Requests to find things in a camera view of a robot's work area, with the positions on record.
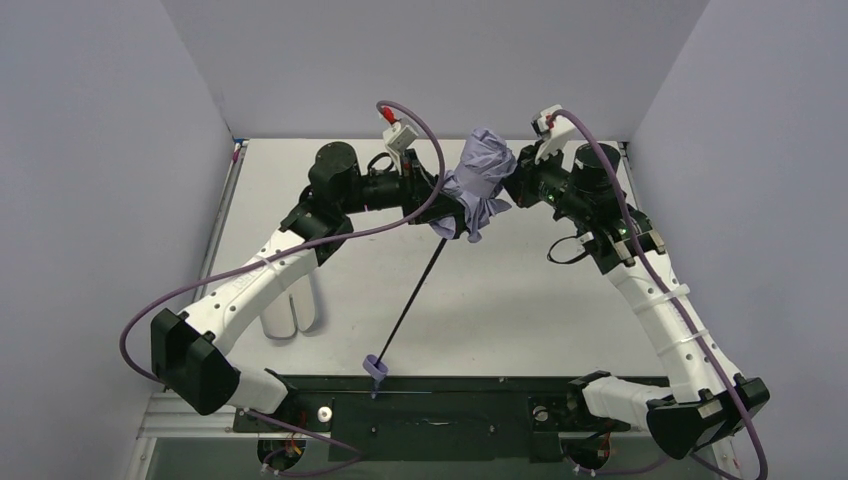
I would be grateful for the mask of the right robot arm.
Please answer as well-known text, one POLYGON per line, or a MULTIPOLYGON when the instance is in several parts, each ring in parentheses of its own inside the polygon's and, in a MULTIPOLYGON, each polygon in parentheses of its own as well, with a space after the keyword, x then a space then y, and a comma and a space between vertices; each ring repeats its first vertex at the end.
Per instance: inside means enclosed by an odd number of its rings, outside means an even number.
POLYGON ((688 299, 689 289, 650 219, 634 207, 623 218, 615 187, 590 144, 572 168, 562 153, 536 157, 539 143, 517 155, 504 187, 519 208, 545 203, 566 218, 600 273, 639 320, 668 384, 656 387, 596 371, 570 385, 580 420, 610 419, 650 433, 669 457, 683 459, 744 428, 769 401, 758 377, 747 377, 715 343, 688 299))

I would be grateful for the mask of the lavender umbrella case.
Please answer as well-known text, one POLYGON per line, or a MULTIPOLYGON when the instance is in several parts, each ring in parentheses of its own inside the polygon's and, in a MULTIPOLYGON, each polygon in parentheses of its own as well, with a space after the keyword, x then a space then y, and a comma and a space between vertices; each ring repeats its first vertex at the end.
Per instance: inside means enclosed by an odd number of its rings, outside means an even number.
POLYGON ((312 275, 302 277, 280 294, 259 319, 265 337, 271 340, 288 340, 312 331, 319 320, 312 275))

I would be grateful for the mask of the lavender umbrella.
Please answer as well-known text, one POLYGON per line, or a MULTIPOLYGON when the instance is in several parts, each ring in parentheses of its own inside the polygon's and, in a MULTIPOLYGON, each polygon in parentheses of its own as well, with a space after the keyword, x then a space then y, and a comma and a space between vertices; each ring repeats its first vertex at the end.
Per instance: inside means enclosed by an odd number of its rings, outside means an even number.
POLYGON ((488 128, 476 128, 466 138, 457 166, 446 174, 444 190, 463 207, 464 223, 457 220, 434 220, 431 228, 440 237, 433 254, 417 280, 410 296, 395 321, 384 345, 377 355, 369 354, 363 368, 372 377, 370 398, 376 399, 381 384, 389 374, 383 362, 402 323, 406 319, 422 287, 426 283, 447 242, 461 233, 467 241, 477 243, 482 239, 481 230, 490 224, 491 218, 510 209, 510 204, 499 198, 501 183, 514 173, 517 160, 506 141, 488 128))

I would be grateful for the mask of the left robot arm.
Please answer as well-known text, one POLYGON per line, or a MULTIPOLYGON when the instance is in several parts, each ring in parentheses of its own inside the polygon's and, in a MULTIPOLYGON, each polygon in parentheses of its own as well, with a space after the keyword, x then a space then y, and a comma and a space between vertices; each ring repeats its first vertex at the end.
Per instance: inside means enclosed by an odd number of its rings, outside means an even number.
POLYGON ((399 208, 411 225, 442 218, 464 225, 463 205, 436 188, 438 176, 411 148, 401 151, 398 166, 362 173, 355 149, 332 142, 317 151, 308 178, 257 259, 181 312, 163 309, 151 321, 153 374, 200 415, 225 405, 278 410, 287 384, 268 369, 235 366, 227 355, 267 307, 354 235, 351 215, 399 208))

